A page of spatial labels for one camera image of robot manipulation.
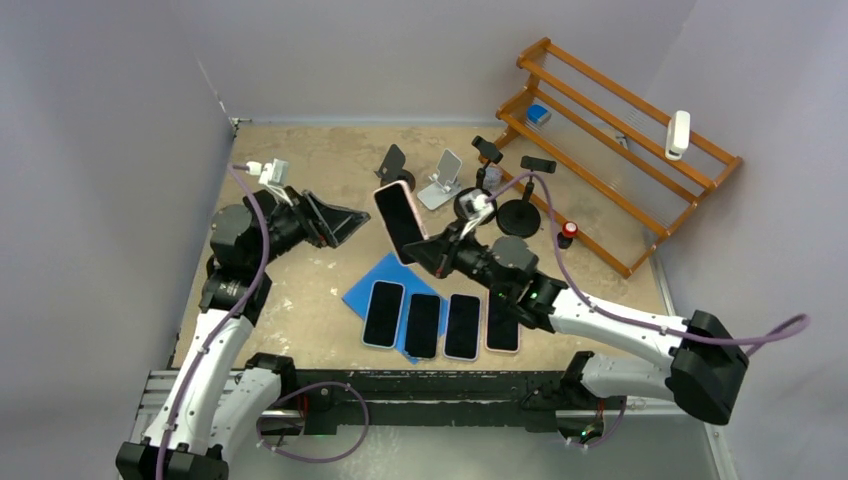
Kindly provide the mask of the pink phone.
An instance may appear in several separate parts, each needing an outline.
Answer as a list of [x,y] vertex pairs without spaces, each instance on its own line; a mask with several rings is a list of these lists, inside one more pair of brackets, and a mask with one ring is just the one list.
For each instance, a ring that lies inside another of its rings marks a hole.
[[485,347],[502,353],[517,353],[520,346],[520,327],[512,318],[506,300],[490,291],[487,297]]
[[408,184],[403,180],[391,182],[375,190],[373,199],[398,260],[402,265],[414,264],[415,260],[403,248],[426,240],[428,235]]

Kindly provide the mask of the silver phone stand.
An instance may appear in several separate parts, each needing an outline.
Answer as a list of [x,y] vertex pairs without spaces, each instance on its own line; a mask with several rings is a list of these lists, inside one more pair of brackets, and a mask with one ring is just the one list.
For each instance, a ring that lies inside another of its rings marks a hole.
[[431,183],[417,194],[426,209],[434,211],[459,193],[461,185],[458,177],[462,166],[462,160],[450,149],[443,151],[435,173],[429,176]]

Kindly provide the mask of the light blue phone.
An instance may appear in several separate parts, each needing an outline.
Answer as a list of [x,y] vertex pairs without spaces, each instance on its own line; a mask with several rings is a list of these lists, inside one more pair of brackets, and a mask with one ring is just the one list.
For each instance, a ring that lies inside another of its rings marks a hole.
[[379,280],[371,289],[362,343],[369,347],[391,349],[396,345],[405,287]]

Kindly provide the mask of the brown round phone stand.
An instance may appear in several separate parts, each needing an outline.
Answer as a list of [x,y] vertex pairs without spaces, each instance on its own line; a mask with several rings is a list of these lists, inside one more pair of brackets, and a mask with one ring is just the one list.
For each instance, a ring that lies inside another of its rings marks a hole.
[[374,171],[380,180],[380,186],[384,187],[395,181],[403,181],[413,191],[416,187],[414,175],[404,168],[406,155],[397,144],[391,144],[380,166]]

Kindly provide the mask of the black round phone stand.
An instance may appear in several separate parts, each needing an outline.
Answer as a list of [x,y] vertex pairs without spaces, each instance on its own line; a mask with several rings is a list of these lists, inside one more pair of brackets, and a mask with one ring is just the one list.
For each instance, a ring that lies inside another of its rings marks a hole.
[[474,137],[471,141],[471,145],[479,152],[480,156],[483,158],[484,164],[476,172],[475,184],[472,187],[461,190],[454,198],[453,211],[458,219],[463,220],[466,220],[468,216],[461,205],[461,198],[464,195],[473,192],[475,189],[481,190],[484,194],[490,196],[497,181],[494,181],[490,186],[485,184],[488,167],[490,165],[497,165],[503,159],[503,154],[497,146],[480,135]]
[[[539,171],[551,174],[556,170],[556,163],[553,160],[529,155],[521,158],[520,166],[530,172]],[[509,200],[498,207],[496,222],[504,234],[526,239],[539,230],[541,215],[539,210],[531,203],[534,187],[534,180],[529,178],[520,200]]]

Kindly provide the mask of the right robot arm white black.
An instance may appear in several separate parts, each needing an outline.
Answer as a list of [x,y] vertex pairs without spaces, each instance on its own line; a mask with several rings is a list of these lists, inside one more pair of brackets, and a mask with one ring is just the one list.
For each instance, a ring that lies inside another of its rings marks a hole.
[[569,404],[644,396],[672,401],[705,423],[729,423],[749,357],[716,316],[652,314],[580,293],[541,272],[518,237],[486,246],[448,228],[402,251],[436,278],[460,272],[485,287],[499,323],[588,338],[631,354],[627,362],[599,354],[576,359],[579,369],[561,381]]

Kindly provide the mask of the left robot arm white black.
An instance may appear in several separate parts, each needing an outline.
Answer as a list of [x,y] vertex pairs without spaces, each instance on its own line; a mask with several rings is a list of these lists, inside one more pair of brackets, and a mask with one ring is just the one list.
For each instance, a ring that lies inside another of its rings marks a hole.
[[225,391],[272,287],[266,267],[303,242],[337,248],[370,216],[326,204],[308,190],[283,192],[283,200],[267,190],[249,193],[214,214],[190,349],[140,441],[120,447],[115,464],[121,478],[226,479],[260,414],[297,399],[293,360],[266,353],[251,357],[238,385]]

